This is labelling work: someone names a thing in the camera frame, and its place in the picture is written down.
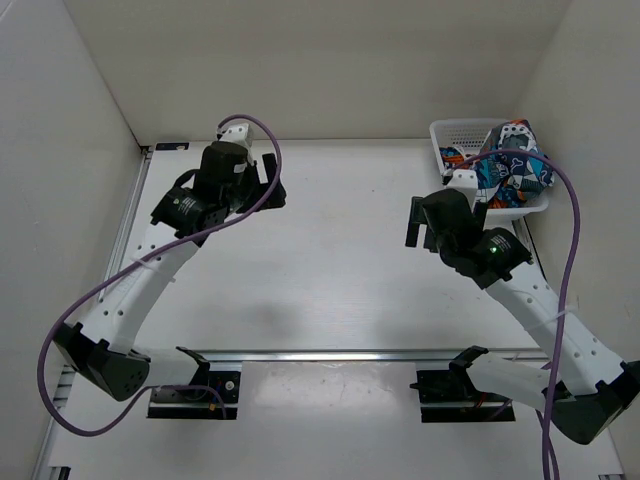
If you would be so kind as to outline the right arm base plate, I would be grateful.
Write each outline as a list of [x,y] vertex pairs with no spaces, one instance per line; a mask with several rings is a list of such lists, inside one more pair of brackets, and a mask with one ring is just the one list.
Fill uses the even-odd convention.
[[417,370],[410,388],[418,393],[423,424],[515,421],[514,409],[505,397],[468,390],[448,370]]

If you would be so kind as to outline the colourful patterned shorts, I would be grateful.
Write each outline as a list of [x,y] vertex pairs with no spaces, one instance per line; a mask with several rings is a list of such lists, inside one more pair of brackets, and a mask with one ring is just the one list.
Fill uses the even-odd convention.
[[491,209],[522,207],[554,185],[554,170],[531,152],[543,154],[524,118],[492,128],[477,155],[465,158],[455,147],[440,148],[446,171],[460,165],[476,173],[477,198]]

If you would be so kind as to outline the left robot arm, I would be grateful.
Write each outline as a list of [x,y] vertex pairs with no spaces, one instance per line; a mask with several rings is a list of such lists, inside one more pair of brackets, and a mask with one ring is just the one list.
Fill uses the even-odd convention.
[[281,208],[286,192],[280,163],[263,155],[260,181],[248,147],[217,140],[198,168],[182,173],[151,213],[151,221],[125,275],[74,325],[63,324],[53,342],[73,369],[116,401],[147,386],[175,385],[188,400],[206,395],[207,361],[185,347],[143,348],[136,336],[166,287],[200,250],[210,229],[231,215]]

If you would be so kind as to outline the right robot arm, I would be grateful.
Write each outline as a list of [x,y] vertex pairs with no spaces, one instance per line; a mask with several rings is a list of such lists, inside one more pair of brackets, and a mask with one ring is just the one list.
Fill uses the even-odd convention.
[[550,373],[472,346],[449,363],[449,387],[460,399],[494,393],[538,411],[551,405],[551,422],[567,438],[591,443],[639,396],[639,364],[611,351],[572,312],[534,265],[530,251],[509,230],[487,229],[465,195],[444,189],[411,201],[405,244],[424,246],[500,303],[548,355],[559,357],[556,385]]

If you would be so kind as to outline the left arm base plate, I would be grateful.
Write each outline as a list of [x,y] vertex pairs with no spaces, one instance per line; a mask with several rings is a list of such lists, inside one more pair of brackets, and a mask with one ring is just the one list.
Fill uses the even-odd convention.
[[208,390],[176,390],[163,387],[151,393],[147,418],[155,420],[236,420],[240,396],[240,363],[212,363]]

